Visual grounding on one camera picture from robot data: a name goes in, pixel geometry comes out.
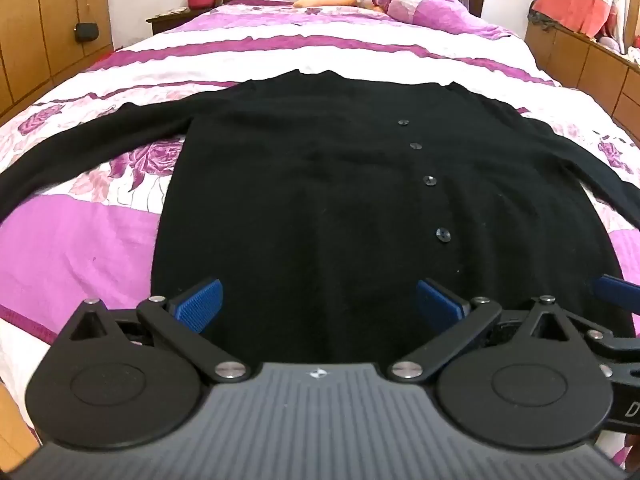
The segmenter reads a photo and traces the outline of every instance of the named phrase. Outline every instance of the nightstand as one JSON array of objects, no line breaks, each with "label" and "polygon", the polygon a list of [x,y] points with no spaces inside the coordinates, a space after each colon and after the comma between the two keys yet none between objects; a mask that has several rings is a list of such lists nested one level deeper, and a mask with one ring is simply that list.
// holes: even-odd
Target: nightstand
[{"label": "nightstand", "polygon": [[159,14],[146,20],[147,23],[151,23],[151,29],[154,36],[160,34],[166,30],[171,30],[175,27],[180,27],[187,22],[190,22],[196,16],[204,14],[211,9],[185,9],[179,12],[168,12],[166,14]]}]

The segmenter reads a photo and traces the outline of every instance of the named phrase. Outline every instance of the purple stripe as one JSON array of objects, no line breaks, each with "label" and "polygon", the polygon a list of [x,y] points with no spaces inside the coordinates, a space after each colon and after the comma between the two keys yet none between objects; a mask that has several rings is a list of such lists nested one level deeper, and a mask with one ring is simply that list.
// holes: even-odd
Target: purple stripe
[{"label": "purple stripe", "polygon": [[255,6],[263,6],[263,7],[290,7],[292,6],[291,2],[278,2],[277,0],[231,0],[227,2],[225,5],[255,5]]},{"label": "purple stripe", "polygon": [[4,305],[0,305],[0,319],[5,320],[14,326],[17,326],[20,330],[23,330],[27,334],[30,334],[46,344],[50,345],[58,334],[52,332],[47,327],[32,321],[31,319],[24,317],[22,314],[18,314],[13,310],[9,310]]},{"label": "purple stripe", "polygon": [[156,83],[153,85],[133,85],[128,88],[118,88],[113,92],[109,92],[108,94],[99,96],[94,92],[89,92],[88,94],[84,94],[80,97],[71,97],[69,99],[52,99],[51,101],[44,101],[34,104],[34,106],[41,106],[50,103],[70,103],[72,101],[79,101],[80,99],[84,99],[85,97],[90,97],[91,99],[108,99],[113,97],[114,95],[120,94],[122,92],[126,92],[129,90],[133,90],[136,88],[157,88],[159,86],[184,86],[184,85],[203,85],[203,86],[219,86],[220,88],[229,88],[231,86],[235,86],[238,84],[237,81],[179,81],[175,83]]},{"label": "purple stripe", "polygon": [[382,45],[360,40],[345,40],[332,36],[274,36],[272,38],[244,38],[244,40],[211,41],[208,43],[195,43],[181,46],[170,46],[161,50],[142,50],[138,52],[119,50],[107,59],[93,65],[89,70],[95,71],[118,66],[127,66],[133,63],[145,63],[152,60],[163,60],[171,56],[188,57],[212,54],[214,52],[254,52],[267,50],[295,50],[305,46],[334,46],[343,49],[363,49],[372,52],[411,52],[420,58],[449,59],[468,65],[480,66],[492,71],[502,72],[508,77],[513,77],[524,82],[542,83],[555,86],[553,81],[546,81],[533,77],[520,68],[498,63],[491,59],[473,57],[447,57],[434,54],[419,45]]},{"label": "purple stripe", "polygon": [[66,195],[23,203],[0,225],[0,304],[11,309],[2,317],[31,320],[21,328],[42,338],[60,332],[84,298],[135,307],[149,295],[158,218]]},{"label": "purple stripe", "polygon": [[411,25],[407,23],[397,22],[393,18],[390,18],[386,14],[377,15],[365,15],[358,12],[341,12],[340,14],[329,13],[306,13],[303,9],[299,9],[301,12],[291,14],[283,14],[278,12],[260,12],[260,13],[242,13],[231,14],[225,12],[219,12],[217,14],[203,14],[194,18],[190,22],[181,25],[180,27],[172,28],[168,30],[166,34],[173,34],[175,32],[191,32],[215,30],[217,28],[231,28],[231,27],[261,27],[263,25],[303,25],[306,23],[313,24],[326,24],[326,23],[353,23],[356,25],[372,25],[375,23],[386,23],[387,25],[396,27],[417,27],[417,25]]}]

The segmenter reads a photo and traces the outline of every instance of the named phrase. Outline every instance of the metal pin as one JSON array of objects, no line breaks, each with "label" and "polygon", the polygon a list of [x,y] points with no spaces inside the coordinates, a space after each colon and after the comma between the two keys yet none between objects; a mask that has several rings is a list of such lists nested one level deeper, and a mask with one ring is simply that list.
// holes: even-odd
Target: metal pin
[{"label": "metal pin", "polygon": [[225,379],[237,379],[246,373],[246,366],[238,361],[224,361],[216,366],[216,373]]},{"label": "metal pin", "polygon": [[592,339],[602,339],[604,337],[604,334],[599,330],[589,330],[587,335]]},{"label": "metal pin", "polygon": [[394,364],[391,368],[393,375],[403,379],[415,379],[422,375],[422,367],[418,363],[411,361],[402,361]]},{"label": "metal pin", "polygon": [[613,375],[613,370],[607,365],[600,365],[600,370],[602,370],[605,377],[611,377]]}]

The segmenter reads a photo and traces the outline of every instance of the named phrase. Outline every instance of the black cardigan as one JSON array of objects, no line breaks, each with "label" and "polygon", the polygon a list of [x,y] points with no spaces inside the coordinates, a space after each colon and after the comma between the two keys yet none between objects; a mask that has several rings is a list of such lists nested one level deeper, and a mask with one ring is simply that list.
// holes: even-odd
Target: black cardigan
[{"label": "black cardigan", "polygon": [[152,293],[206,276],[206,332],[250,363],[382,366],[428,331],[415,286],[516,308],[552,294],[619,335],[629,313],[591,280],[620,276],[579,180],[640,226],[640,190],[545,123],[457,84],[292,72],[126,107],[37,145],[0,175],[0,218],[37,189],[186,134],[164,204]]}]

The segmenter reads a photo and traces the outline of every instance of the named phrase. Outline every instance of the pink floral bedsheet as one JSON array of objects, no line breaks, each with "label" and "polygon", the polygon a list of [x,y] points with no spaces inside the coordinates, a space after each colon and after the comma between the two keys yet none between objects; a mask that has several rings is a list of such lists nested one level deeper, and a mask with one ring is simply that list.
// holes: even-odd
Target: pink floral bedsheet
[{"label": "pink floral bedsheet", "polygon": [[[0,127],[0,171],[47,137],[124,103],[175,100],[291,70],[404,84],[457,82],[547,122],[640,186],[640,151],[632,139],[590,97],[538,70],[519,38],[447,34],[353,7],[255,2],[219,7],[55,88]],[[0,377],[25,418],[24,388],[38,362],[23,358],[37,353],[26,347],[50,344],[84,298],[131,308],[148,295],[158,218],[181,143],[155,142],[44,189],[0,226]],[[640,232],[586,192],[624,276],[640,283]]]}]

